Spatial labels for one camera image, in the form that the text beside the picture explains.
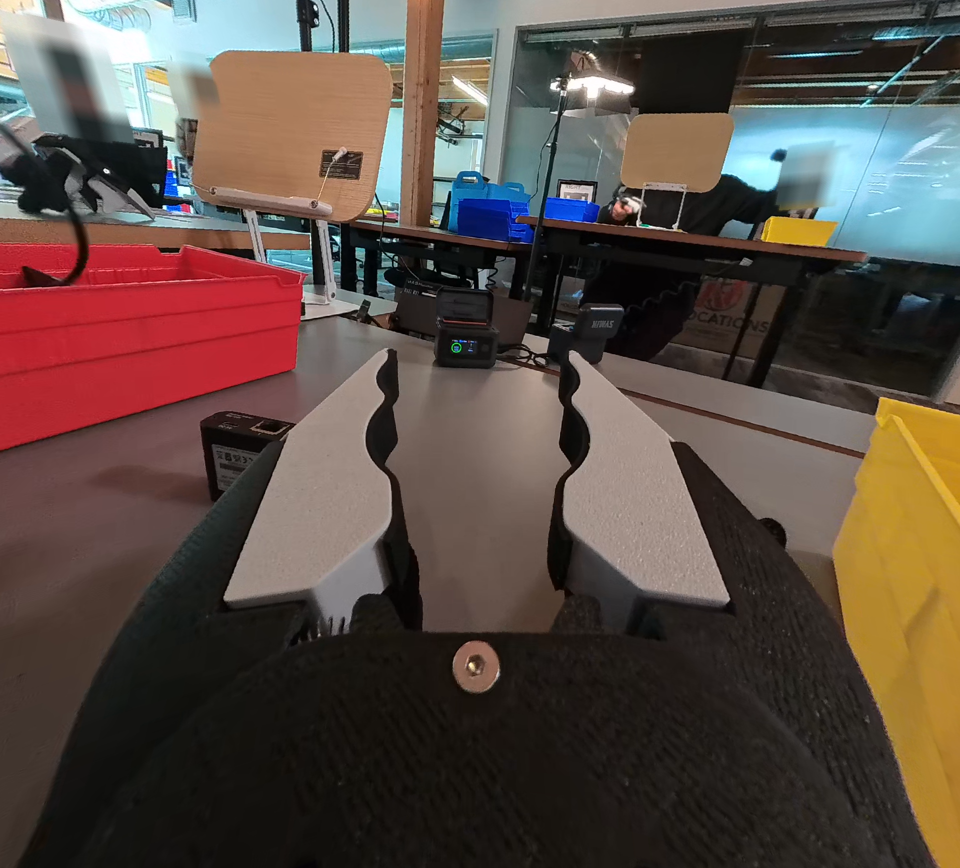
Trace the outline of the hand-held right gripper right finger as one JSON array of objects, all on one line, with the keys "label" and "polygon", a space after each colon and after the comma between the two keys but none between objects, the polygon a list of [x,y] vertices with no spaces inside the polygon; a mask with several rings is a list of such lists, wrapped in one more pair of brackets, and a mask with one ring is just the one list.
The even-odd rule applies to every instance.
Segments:
[{"label": "hand-held right gripper right finger", "polygon": [[560,364],[558,480],[547,540],[554,588],[624,634],[665,602],[722,612],[730,593],[672,437],[576,351]]}]

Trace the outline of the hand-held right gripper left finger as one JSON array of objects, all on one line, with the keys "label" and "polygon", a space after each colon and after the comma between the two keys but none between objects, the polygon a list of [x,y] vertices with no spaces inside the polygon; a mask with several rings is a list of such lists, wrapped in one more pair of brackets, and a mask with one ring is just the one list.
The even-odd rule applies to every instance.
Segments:
[{"label": "hand-held right gripper left finger", "polygon": [[377,352],[286,435],[223,601],[233,610],[302,602],[320,630],[385,596],[420,630],[419,563],[388,464],[398,441],[395,349]]}]

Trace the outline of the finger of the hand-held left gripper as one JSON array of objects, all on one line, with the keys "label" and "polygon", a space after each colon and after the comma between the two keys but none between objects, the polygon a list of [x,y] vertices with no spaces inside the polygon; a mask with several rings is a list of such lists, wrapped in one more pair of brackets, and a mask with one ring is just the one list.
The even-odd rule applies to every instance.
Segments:
[{"label": "finger of the hand-held left gripper", "polygon": [[88,203],[97,214],[132,213],[148,219],[154,209],[126,180],[111,169],[99,169],[88,177]]},{"label": "finger of the hand-held left gripper", "polygon": [[99,211],[101,196],[92,186],[92,180],[103,173],[103,167],[97,162],[92,165],[83,160],[68,160],[64,177],[64,192],[75,209]]}]

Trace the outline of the black ethernet splitter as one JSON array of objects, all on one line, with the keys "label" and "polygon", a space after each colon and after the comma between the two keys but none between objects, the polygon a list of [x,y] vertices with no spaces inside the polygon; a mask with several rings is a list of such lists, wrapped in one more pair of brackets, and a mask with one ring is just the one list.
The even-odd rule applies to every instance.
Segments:
[{"label": "black ethernet splitter", "polygon": [[199,424],[211,502],[216,502],[271,442],[282,440],[295,423],[222,410]]}]

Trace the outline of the red plastic bin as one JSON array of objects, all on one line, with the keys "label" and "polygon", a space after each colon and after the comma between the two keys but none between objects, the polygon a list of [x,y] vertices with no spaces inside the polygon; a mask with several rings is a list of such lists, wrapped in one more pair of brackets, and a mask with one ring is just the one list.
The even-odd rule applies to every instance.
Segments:
[{"label": "red plastic bin", "polygon": [[1,246],[1,449],[293,370],[304,275],[193,246]]}]

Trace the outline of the yellow plastic bin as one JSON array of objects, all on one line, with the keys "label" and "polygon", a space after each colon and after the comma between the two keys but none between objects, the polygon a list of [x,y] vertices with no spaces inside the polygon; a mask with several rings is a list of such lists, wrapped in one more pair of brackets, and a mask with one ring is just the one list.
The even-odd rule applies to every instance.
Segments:
[{"label": "yellow plastic bin", "polygon": [[837,221],[774,215],[764,222],[760,240],[780,245],[823,248],[829,246],[837,226]]},{"label": "yellow plastic bin", "polygon": [[959,417],[883,398],[833,548],[850,645],[938,866],[959,865]]}]

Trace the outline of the brown-top desk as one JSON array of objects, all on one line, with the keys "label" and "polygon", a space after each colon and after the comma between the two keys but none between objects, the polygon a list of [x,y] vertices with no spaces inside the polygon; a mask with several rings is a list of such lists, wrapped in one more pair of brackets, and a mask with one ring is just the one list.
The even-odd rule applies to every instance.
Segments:
[{"label": "brown-top desk", "polygon": [[534,247],[523,297],[530,298],[533,271],[547,258],[543,291],[534,316],[533,333],[546,335],[556,313],[555,297],[567,262],[590,259],[670,270],[702,277],[733,279],[785,289],[770,327],[750,369],[747,384],[762,388],[781,340],[814,277],[840,266],[867,262],[866,253],[827,247],[789,245],[760,240],[710,237],[660,228],[522,216],[534,225]]},{"label": "brown-top desk", "polygon": [[[137,213],[85,214],[82,221],[91,245],[253,249],[253,240],[244,222],[196,214],[162,213],[153,218]],[[67,245],[74,240],[74,230],[66,216],[26,214],[16,203],[1,203],[2,243]]]},{"label": "brown-top desk", "polygon": [[482,289],[501,267],[512,275],[492,294],[509,316],[530,323],[533,304],[522,298],[531,245],[461,236],[439,228],[360,220],[339,227],[340,287],[378,295],[381,278],[399,294],[435,294],[442,288]]}]

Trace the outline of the dark grey charger box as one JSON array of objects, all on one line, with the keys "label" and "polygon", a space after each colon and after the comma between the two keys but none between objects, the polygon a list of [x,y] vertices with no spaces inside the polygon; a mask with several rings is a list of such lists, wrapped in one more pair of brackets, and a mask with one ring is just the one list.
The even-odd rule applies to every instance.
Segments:
[{"label": "dark grey charger box", "polygon": [[546,358],[560,363],[575,351],[587,362],[598,363],[607,342],[618,333],[624,315],[625,310],[617,304],[582,304],[573,321],[551,325]]}]

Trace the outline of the cardboard box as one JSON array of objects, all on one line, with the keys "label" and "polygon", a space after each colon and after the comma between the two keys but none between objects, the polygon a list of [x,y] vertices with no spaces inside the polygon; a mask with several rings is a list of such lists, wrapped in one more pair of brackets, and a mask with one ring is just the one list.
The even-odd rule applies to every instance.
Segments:
[{"label": "cardboard box", "polygon": [[752,296],[757,293],[751,319],[737,353],[738,357],[754,359],[785,292],[783,286],[759,286],[732,279],[704,280],[688,319],[673,341],[679,345],[728,355],[743,329]]}]

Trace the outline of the black equipment box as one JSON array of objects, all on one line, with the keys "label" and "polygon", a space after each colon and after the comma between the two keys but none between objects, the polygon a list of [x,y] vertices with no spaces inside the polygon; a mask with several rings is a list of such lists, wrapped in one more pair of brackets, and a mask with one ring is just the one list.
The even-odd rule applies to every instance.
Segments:
[{"label": "black equipment box", "polygon": [[533,313],[531,302],[495,295],[486,288],[441,286],[435,289],[419,290],[412,286],[403,286],[397,293],[396,308],[391,316],[392,327],[404,334],[417,334],[435,339],[436,293],[442,287],[485,289],[491,292],[495,299],[493,324],[499,332],[498,350],[506,350],[522,344]]}]

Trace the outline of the stack of blue bins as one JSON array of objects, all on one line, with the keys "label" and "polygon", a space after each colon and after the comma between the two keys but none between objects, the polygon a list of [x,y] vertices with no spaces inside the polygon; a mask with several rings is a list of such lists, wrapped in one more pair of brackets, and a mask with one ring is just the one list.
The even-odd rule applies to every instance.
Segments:
[{"label": "stack of blue bins", "polygon": [[529,214],[527,200],[464,199],[458,203],[457,234],[531,245],[534,228],[519,221]]}]

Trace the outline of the blue carry case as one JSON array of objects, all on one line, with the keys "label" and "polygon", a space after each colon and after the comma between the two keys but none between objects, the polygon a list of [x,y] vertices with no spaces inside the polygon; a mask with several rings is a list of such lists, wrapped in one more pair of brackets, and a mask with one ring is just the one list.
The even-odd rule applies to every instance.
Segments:
[{"label": "blue carry case", "polygon": [[531,193],[524,189],[522,183],[491,182],[478,171],[464,170],[459,172],[453,180],[450,190],[450,209],[454,212],[460,202],[467,199],[507,200],[510,203],[528,205],[531,197]]}]

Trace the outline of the studio light on stand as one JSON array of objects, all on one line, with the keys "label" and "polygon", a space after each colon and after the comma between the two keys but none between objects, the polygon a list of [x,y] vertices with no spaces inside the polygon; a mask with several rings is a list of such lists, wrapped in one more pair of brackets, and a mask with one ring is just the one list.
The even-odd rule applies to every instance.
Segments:
[{"label": "studio light on stand", "polygon": [[603,70],[597,62],[587,56],[579,58],[571,56],[570,68],[552,79],[550,90],[557,94],[556,113],[549,139],[544,142],[544,146],[549,148],[544,174],[546,177],[540,192],[540,204],[534,223],[534,238],[522,290],[524,301],[530,302],[532,299],[534,276],[544,249],[543,236],[548,192],[559,145],[559,132],[570,103],[574,103],[574,106],[579,108],[591,108],[596,106],[599,98],[605,97],[607,101],[613,99],[624,102],[626,107],[630,108],[630,96],[634,89],[635,86],[632,83],[608,70]]}]

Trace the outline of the black panel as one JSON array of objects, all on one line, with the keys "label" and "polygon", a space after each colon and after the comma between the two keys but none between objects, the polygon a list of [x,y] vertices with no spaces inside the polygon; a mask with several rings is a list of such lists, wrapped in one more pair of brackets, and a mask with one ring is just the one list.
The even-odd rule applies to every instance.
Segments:
[{"label": "black panel", "polygon": [[641,114],[726,114],[748,35],[736,29],[645,40],[631,106]]}]

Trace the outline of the wooden post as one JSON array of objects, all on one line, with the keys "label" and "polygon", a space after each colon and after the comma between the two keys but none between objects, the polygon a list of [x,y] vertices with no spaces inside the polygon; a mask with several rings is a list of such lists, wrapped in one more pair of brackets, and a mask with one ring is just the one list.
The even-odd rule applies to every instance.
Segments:
[{"label": "wooden post", "polygon": [[400,221],[426,226],[433,204],[445,0],[407,0]]}]

